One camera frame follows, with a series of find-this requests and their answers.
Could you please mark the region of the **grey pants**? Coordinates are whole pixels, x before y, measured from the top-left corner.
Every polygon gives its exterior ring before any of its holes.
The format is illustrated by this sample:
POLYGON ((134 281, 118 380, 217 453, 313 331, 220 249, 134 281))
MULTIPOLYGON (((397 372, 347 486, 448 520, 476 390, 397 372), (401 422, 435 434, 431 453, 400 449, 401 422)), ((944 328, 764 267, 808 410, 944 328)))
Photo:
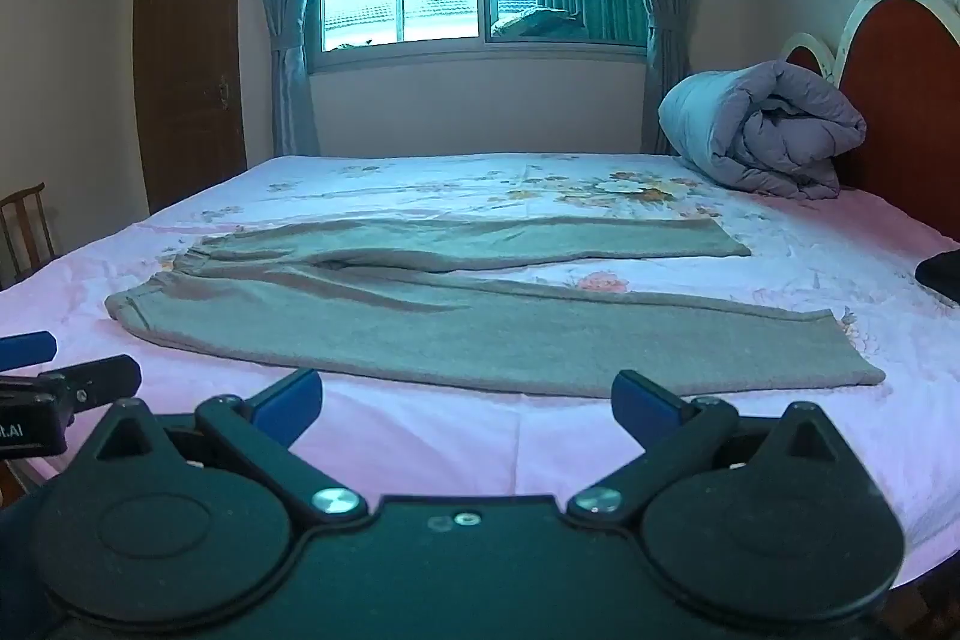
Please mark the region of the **grey pants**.
POLYGON ((158 346, 487 393, 603 398, 877 385, 827 310, 523 283, 526 266, 737 257, 709 220, 338 220, 208 237, 107 313, 158 346))

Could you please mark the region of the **wooden chair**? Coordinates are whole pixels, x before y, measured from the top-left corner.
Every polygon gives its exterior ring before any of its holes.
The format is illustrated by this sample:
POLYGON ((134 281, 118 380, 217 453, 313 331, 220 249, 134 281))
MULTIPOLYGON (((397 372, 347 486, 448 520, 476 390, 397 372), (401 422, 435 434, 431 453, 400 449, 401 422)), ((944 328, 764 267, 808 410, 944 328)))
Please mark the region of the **wooden chair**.
POLYGON ((15 283, 36 275, 59 258, 44 208, 46 184, 13 191, 0 200, 2 237, 15 283))

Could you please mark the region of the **black cloth on bed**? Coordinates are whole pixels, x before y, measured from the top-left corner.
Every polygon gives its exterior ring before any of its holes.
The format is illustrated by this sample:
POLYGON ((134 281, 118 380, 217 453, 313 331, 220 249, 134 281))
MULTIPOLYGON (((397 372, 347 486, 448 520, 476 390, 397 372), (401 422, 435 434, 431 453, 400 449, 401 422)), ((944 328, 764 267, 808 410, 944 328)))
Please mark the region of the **black cloth on bed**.
POLYGON ((919 284, 937 292, 942 298, 960 302, 960 250, 937 253, 916 266, 914 277, 919 284))

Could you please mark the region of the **rolled grey blue quilt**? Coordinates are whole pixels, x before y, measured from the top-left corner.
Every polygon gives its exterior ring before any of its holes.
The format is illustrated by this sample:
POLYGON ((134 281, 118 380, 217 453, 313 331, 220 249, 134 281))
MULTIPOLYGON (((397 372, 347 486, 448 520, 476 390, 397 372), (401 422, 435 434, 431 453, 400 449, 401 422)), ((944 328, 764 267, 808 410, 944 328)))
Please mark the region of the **rolled grey blue quilt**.
POLYGON ((782 60, 677 83, 659 125, 690 167, 732 190, 830 200, 833 159, 866 141, 862 113, 822 76, 782 60))

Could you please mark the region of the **brown wooden door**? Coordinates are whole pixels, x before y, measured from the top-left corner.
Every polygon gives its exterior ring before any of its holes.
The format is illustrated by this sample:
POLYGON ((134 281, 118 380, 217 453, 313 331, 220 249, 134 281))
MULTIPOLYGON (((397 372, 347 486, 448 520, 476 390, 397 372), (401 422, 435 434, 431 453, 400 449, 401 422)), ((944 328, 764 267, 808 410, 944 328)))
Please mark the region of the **brown wooden door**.
POLYGON ((132 53, 148 208, 244 172, 238 0, 133 0, 132 53))

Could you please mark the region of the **red white headboard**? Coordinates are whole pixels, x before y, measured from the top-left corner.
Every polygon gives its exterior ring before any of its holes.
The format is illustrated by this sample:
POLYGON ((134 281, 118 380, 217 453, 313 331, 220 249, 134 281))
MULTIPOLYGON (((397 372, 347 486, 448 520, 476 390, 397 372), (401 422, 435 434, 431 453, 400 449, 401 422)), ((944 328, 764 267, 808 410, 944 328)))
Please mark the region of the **red white headboard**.
POLYGON ((796 32, 781 57, 815 71, 867 122, 839 181, 958 237, 958 11, 946 0, 859 0, 834 49, 796 32))

